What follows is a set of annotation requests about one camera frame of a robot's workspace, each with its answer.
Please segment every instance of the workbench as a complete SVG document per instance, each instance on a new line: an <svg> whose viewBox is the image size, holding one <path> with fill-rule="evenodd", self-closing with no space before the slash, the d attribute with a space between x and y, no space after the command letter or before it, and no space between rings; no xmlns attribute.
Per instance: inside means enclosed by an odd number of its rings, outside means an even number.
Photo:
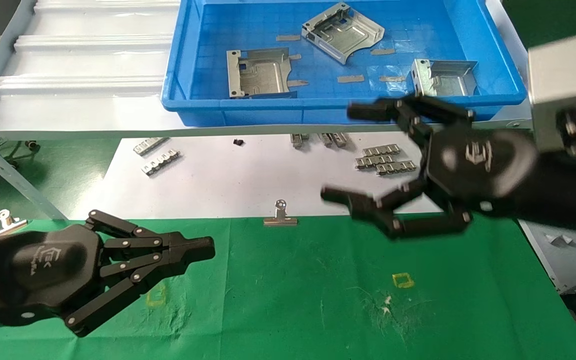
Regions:
<svg viewBox="0 0 576 360"><path fill-rule="evenodd" d="M510 220L402 241L347 216L135 223L210 235L216 256L88 337L61 319L0 328L0 360L576 359L576 323Z"/></svg>

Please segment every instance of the white table surface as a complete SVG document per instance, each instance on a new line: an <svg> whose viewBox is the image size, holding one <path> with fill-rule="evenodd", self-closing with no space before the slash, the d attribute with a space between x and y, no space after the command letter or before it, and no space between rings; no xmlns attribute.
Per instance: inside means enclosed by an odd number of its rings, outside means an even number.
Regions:
<svg viewBox="0 0 576 360"><path fill-rule="evenodd" d="M287 134L238 138L246 143L234 145L233 136L173 137L143 158L133 151L142 138L123 139L93 203L124 219L270 217L279 199L290 216L344 215L345 207L322 201L322 185L381 195L418 173L379 177L374 170L356 170L354 159L363 148L397 144L400 159L418 165L421 157L402 132L348 134L344 149L326 148L316 134L299 150ZM141 166L170 148L183 157L152 177L142 173ZM399 210L438 211L425 197Z"/></svg>

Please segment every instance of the metal clip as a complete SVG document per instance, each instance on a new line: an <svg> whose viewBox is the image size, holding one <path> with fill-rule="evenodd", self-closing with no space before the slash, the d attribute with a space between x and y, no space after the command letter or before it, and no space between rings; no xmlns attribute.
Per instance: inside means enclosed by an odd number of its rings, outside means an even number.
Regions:
<svg viewBox="0 0 576 360"><path fill-rule="evenodd" d="M346 139L346 135L343 132L334 132L330 134L332 137L332 141L334 141L334 145L338 148L343 148L348 143L348 139Z"/></svg>
<svg viewBox="0 0 576 360"><path fill-rule="evenodd" d="M274 203L274 218L263 219L264 226L295 226L296 218L286 217L286 201L277 200Z"/></svg>
<svg viewBox="0 0 576 360"><path fill-rule="evenodd" d="M326 148L330 148L332 146L332 137L330 137L330 134L324 132L322 134L319 134L319 138L324 143L324 146Z"/></svg>
<svg viewBox="0 0 576 360"><path fill-rule="evenodd" d="M7 209L0 210L0 222L1 222L1 235L7 235L19 230L26 225L28 225L27 219L20 220L19 218L14 218L10 216L10 211Z"/></svg>

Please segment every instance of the gray tape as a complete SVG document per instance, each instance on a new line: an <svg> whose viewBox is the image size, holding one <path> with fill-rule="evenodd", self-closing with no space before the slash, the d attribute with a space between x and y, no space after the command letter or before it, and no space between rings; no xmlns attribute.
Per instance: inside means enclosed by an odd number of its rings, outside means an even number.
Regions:
<svg viewBox="0 0 576 360"><path fill-rule="evenodd" d="M277 41L299 41L302 38L301 35L277 35Z"/></svg>
<svg viewBox="0 0 576 360"><path fill-rule="evenodd" d="M344 84L344 83L361 83L364 80L364 76L363 75L351 75L351 76L338 76L336 78L336 81L340 84Z"/></svg>
<svg viewBox="0 0 576 360"><path fill-rule="evenodd" d="M406 81L406 77L405 76L379 76L379 81L380 82L405 82Z"/></svg>
<svg viewBox="0 0 576 360"><path fill-rule="evenodd" d="M288 87L302 87L304 85L308 85L308 81L306 80L288 80Z"/></svg>
<svg viewBox="0 0 576 360"><path fill-rule="evenodd" d="M394 53L394 48L373 48L373 50L370 50L370 55L390 55Z"/></svg>

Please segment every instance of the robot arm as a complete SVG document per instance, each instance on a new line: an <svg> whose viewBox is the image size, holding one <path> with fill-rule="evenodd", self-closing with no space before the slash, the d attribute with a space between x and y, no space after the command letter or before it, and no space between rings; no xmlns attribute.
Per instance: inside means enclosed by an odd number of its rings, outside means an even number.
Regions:
<svg viewBox="0 0 576 360"><path fill-rule="evenodd" d="M160 280L214 256L212 237L159 234L99 210L63 230L0 235L0 326L58 317L85 337Z"/></svg>
<svg viewBox="0 0 576 360"><path fill-rule="evenodd" d="M394 121L419 146L419 176L382 198L325 186L321 197L350 216L375 224L393 239L459 233L472 213L524 219L576 230L576 157L540 152L525 130L473 129L475 114L426 96L381 98L353 104L348 116ZM422 118L445 128L435 131ZM576 143L576 112L557 117L566 144ZM426 194L444 214L404 220L393 211Z"/></svg>

